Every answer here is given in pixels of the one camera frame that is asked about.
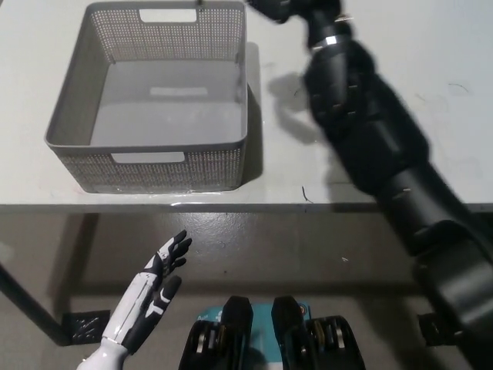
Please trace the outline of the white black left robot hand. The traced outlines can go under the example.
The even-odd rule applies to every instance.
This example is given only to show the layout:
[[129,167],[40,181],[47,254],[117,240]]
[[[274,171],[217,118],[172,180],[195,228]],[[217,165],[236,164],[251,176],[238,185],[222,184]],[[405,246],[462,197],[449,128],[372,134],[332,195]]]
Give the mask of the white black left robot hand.
[[192,240],[185,230],[171,237],[133,278],[102,334],[104,339],[136,353],[159,323],[181,285],[169,275],[186,263]]

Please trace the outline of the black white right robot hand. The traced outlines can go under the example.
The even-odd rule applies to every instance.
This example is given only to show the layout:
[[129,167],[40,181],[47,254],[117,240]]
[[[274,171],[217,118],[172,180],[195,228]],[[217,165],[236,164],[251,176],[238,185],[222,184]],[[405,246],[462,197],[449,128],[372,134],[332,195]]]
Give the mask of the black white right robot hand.
[[341,13],[339,0],[251,0],[246,2],[260,14],[277,23],[285,23],[291,16],[304,18],[312,11],[328,12],[333,18]]

